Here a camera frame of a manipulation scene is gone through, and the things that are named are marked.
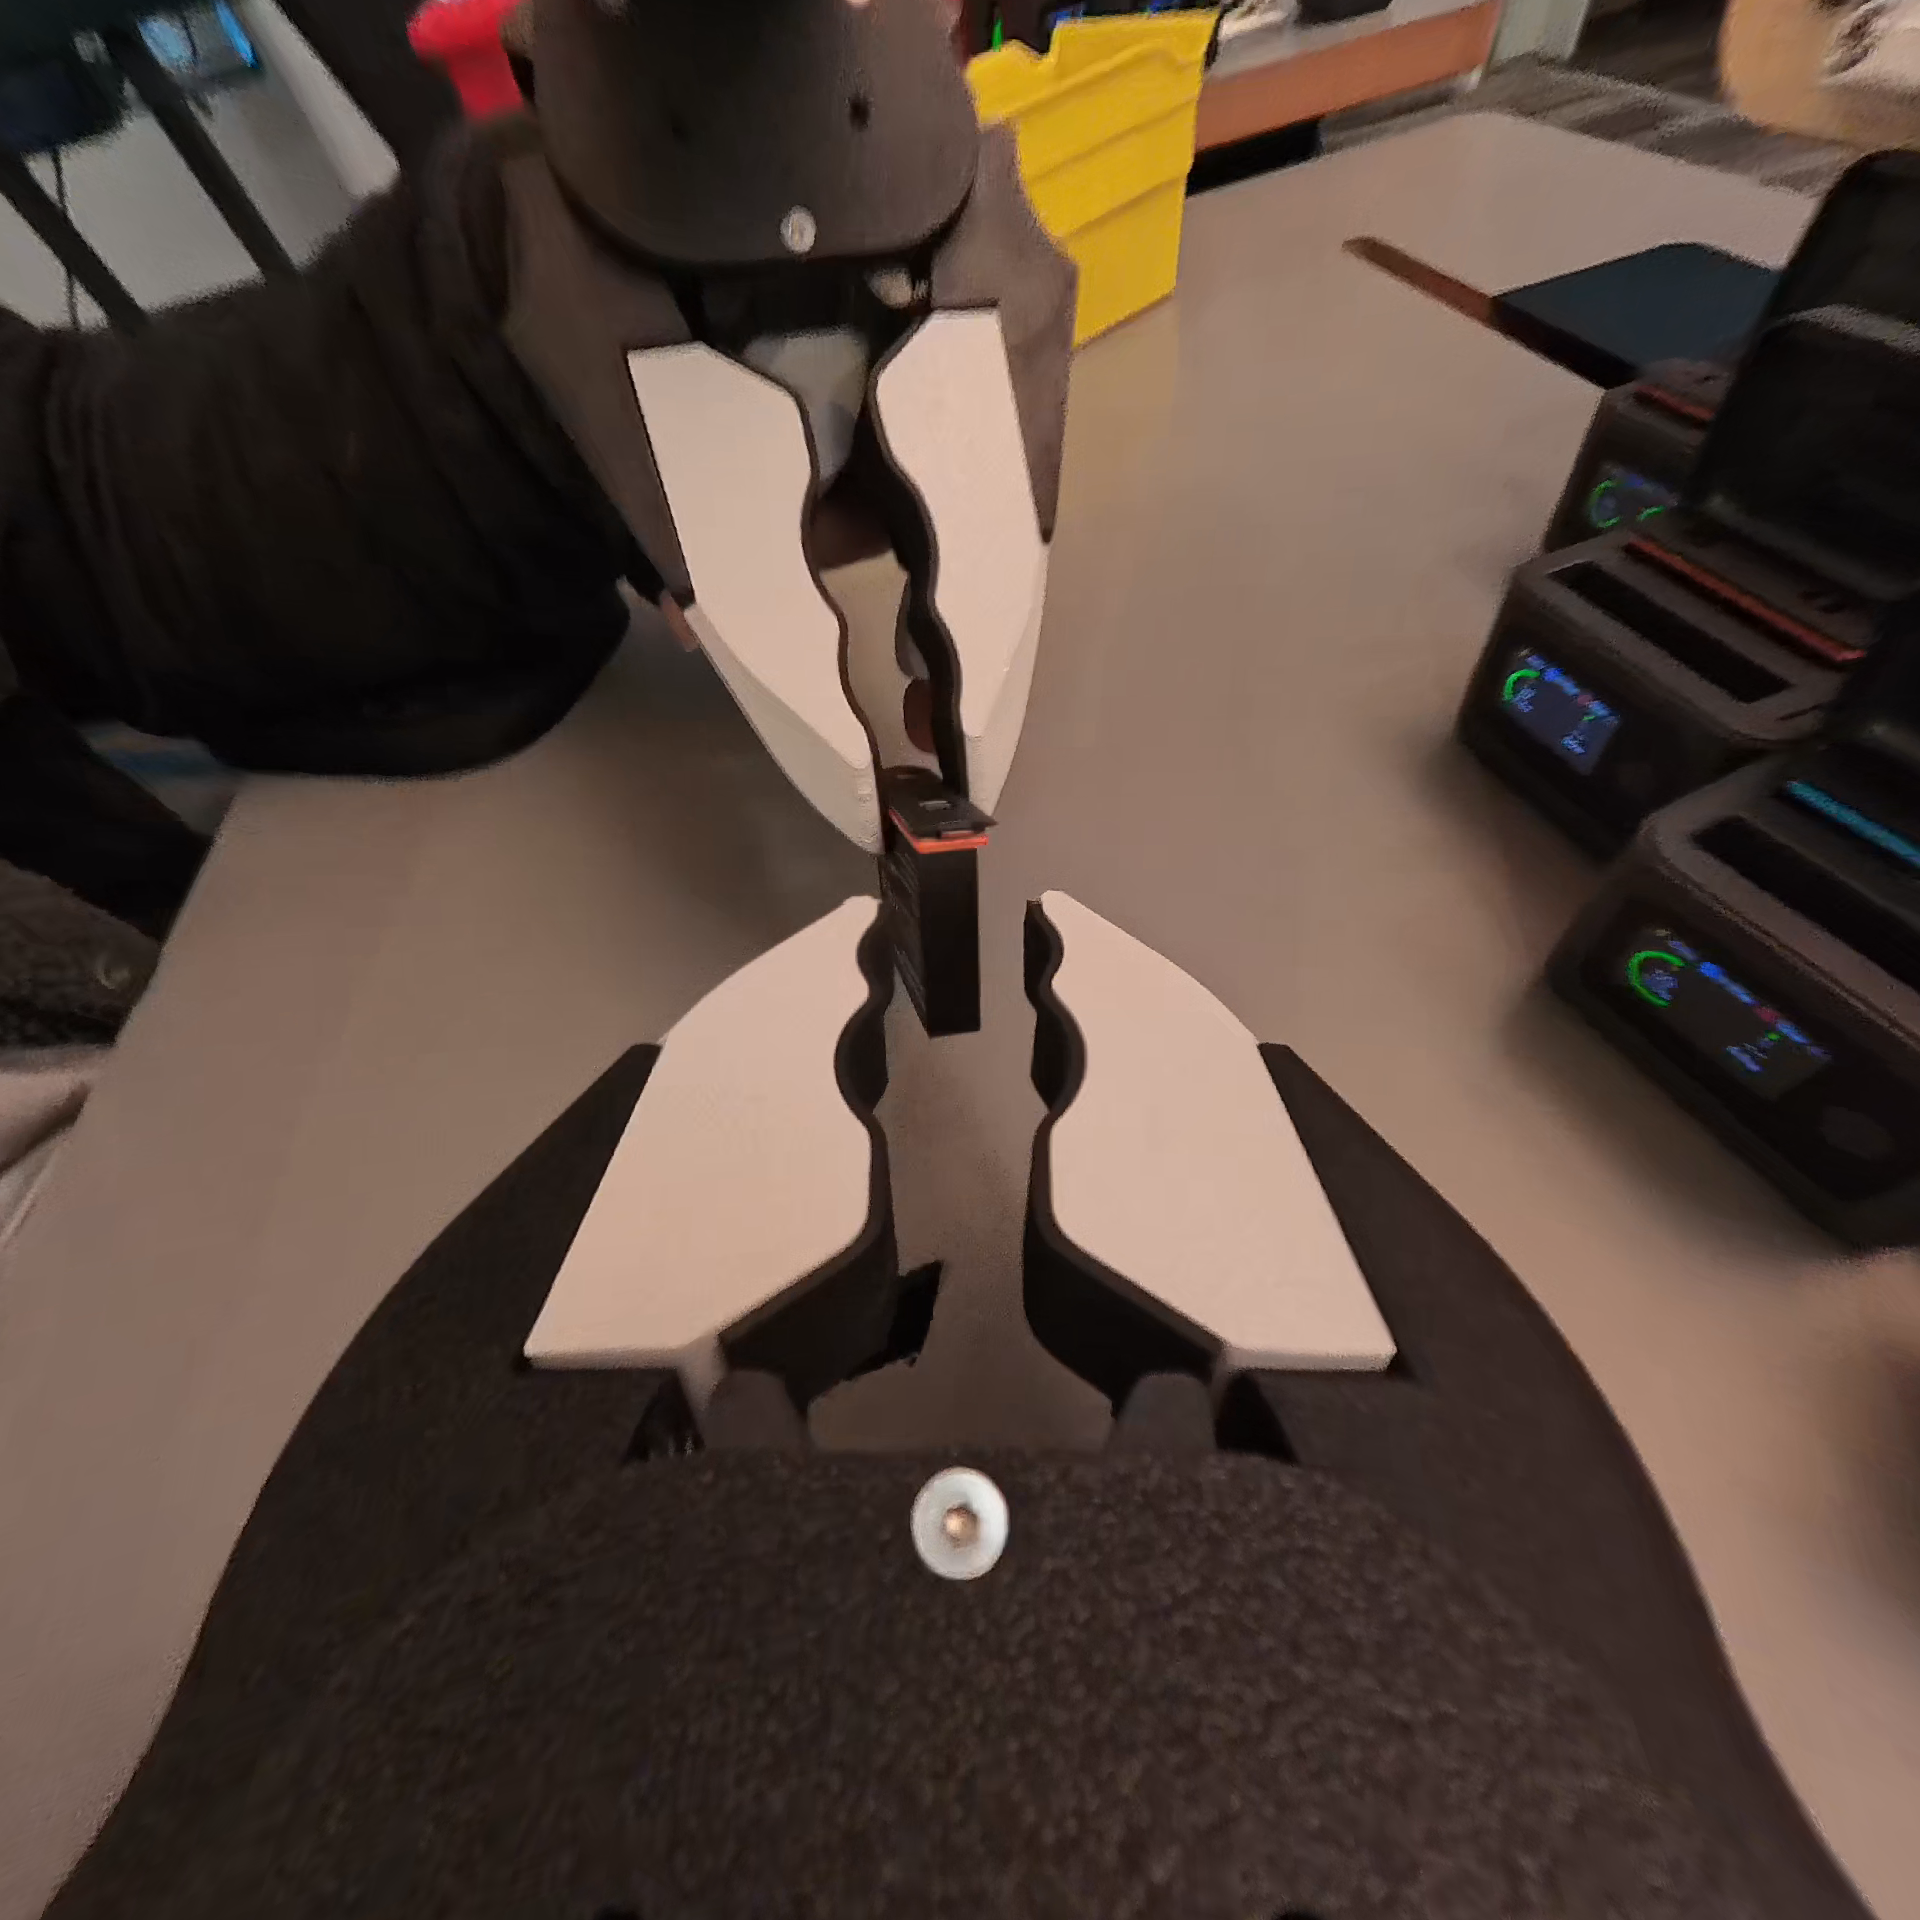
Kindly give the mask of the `yellow plastic bin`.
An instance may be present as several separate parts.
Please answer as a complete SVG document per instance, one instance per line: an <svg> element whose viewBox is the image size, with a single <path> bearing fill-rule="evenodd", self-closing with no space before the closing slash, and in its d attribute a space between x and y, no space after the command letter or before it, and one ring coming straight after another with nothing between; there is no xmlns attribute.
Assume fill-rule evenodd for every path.
<svg viewBox="0 0 1920 1920"><path fill-rule="evenodd" d="M1218 23L1201 6L1076 13L1043 51L1004 39L966 62L978 120L1015 135L1025 192L1056 241L1184 199Z"/></svg>
<svg viewBox="0 0 1920 1920"><path fill-rule="evenodd" d="M1076 268L1074 344L1127 324L1177 285L1188 189L1177 205L1144 207L1067 241L1051 239Z"/></svg>

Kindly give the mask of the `person's left forearm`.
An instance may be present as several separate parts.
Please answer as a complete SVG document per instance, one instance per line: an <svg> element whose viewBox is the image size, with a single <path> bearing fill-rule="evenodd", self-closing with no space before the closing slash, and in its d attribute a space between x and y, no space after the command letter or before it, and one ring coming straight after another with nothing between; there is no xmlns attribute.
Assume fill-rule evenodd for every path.
<svg viewBox="0 0 1920 1920"><path fill-rule="evenodd" d="M296 278L135 333L5 311L5 697L248 771L441 776L623 640L634 534L509 345L505 131Z"/></svg>

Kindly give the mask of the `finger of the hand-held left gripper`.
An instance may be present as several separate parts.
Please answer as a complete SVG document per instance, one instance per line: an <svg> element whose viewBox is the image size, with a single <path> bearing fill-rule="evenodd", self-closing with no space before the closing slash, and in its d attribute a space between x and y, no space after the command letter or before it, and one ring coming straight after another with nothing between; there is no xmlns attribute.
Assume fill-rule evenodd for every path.
<svg viewBox="0 0 1920 1920"><path fill-rule="evenodd" d="M879 503L906 575L901 668L952 789L996 814L1037 668L1049 541L996 305L934 309L867 377Z"/></svg>
<svg viewBox="0 0 1920 1920"><path fill-rule="evenodd" d="M626 357L686 562L686 624L794 789L856 850L884 842L848 629L808 551L813 441L799 398L690 342Z"/></svg>

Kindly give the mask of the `red item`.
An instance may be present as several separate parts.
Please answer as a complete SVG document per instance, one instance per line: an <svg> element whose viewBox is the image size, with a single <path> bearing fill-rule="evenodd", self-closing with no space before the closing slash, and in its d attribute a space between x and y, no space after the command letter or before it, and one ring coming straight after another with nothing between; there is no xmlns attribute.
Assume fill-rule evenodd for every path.
<svg viewBox="0 0 1920 1920"><path fill-rule="evenodd" d="M522 3L423 3L412 13L410 47L454 88L467 120L522 109L516 32L524 10Z"/></svg>

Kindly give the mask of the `black battery charger case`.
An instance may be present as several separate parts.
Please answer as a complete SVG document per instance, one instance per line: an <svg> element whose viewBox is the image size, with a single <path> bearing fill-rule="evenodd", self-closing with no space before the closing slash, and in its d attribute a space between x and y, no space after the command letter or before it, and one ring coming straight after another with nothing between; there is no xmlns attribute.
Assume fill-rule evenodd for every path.
<svg viewBox="0 0 1920 1920"><path fill-rule="evenodd" d="M1753 344L1776 324L1819 307L1854 307L1891 324L1918 321L1918 156L1909 151L1854 160L1826 192L1780 269L1761 324L1729 367L1664 363L1599 393L1572 471L1548 518L1540 551L1555 553L1633 529L1671 508L1710 430L1642 410L1638 380L1705 382L1726 393Z"/></svg>
<svg viewBox="0 0 1920 1920"><path fill-rule="evenodd" d="M1621 555L1632 537L1876 643L1918 589L1918 336L1854 307L1771 326L1660 516L1519 566L1455 738L1565 835L1646 818L1815 733L1852 671Z"/></svg>
<svg viewBox="0 0 1920 1920"><path fill-rule="evenodd" d="M1780 799L1917 815L1917 598L1810 739L1660 807L1552 948L1557 998L1815 1228L1918 1237L1918 879Z"/></svg>

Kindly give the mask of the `blue striped black battery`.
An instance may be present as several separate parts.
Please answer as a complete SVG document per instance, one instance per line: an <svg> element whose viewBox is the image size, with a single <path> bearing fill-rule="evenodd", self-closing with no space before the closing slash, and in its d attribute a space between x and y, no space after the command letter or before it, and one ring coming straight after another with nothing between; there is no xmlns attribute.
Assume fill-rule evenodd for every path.
<svg viewBox="0 0 1920 1920"><path fill-rule="evenodd" d="M1791 777L1781 784L1780 799L1843 834L1852 846L1872 854L1889 872L1917 883L1918 827L1917 815L1903 814L1874 795Z"/></svg>

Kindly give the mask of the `background screen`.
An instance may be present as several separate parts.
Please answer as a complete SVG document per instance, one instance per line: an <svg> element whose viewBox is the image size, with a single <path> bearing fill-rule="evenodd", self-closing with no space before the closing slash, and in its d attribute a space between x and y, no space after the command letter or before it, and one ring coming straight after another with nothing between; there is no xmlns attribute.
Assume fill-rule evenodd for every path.
<svg viewBox="0 0 1920 1920"><path fill-rule="evenodd" d="M146 13L137 32L162 71L198 94L248 84L262 73L253 39L227 3Z"/></svg>

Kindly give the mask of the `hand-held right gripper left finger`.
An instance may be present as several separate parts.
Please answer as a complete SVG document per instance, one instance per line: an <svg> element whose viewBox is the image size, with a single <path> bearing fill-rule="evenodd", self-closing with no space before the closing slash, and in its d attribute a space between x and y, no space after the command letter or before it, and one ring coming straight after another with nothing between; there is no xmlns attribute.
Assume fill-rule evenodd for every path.
<svg viewBox="0 0 1920 1920"><path fill-rule="evenodd" d="M734 1372L806 1405L877 1360L901 1281L879 1104L896 968L850 898L710 991L648 1061L527 1335L546 1372Z"/></svg>

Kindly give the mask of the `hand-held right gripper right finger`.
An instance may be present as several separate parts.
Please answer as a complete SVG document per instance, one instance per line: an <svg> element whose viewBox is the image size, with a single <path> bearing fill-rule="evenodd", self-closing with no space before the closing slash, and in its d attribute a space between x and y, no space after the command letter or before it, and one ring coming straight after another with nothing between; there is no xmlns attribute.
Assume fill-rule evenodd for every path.
<svg viewBox="0 0 1920 1920"><path fill-rule="evenodd" d="M1023 986L1043 1350L1113 1411L1150 1377L1222 1401L1245 1375L1389 1373L1396 1337L1255 1034L1067 892L1025 905Z"/></svg>

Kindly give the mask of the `background wooden table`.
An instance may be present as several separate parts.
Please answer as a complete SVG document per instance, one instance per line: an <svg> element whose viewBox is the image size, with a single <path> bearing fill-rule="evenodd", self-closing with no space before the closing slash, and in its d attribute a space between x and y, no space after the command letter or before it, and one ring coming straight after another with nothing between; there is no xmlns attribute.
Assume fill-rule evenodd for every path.
<svg viewBox="0 0 1920 1920"><path fill-rule="evenodd" d="M1265 17L1223 30L1199 88L1195 148L1207 155L1473 80L1501 17L1501 3L1396 3L1342 20Z"/></svg>

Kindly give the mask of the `dark flat tablet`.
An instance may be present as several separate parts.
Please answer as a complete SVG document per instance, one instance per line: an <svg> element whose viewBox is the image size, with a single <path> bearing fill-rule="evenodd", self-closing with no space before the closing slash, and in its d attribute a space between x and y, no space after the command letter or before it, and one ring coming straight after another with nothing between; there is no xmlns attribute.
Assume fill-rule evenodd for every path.
<svg viewBox="0 0 1920 1920"><path fill-rule="evenodd" d="M1669 241L1490 297L1503 337L1598 387L1664 363L1729 367L1776 294L1780 269Z"/></svg>

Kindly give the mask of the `person's dark clothing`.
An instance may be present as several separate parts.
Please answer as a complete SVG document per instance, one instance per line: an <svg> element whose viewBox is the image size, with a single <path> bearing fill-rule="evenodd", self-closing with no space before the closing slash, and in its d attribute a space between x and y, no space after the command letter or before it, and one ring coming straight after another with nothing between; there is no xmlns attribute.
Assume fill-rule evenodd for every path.
<svg viewBox="0 0 1920 1920"><path fill-rule="evenodd" d="M210 839L47 702L2 702L5 1053L115 1041Z"/></svg>

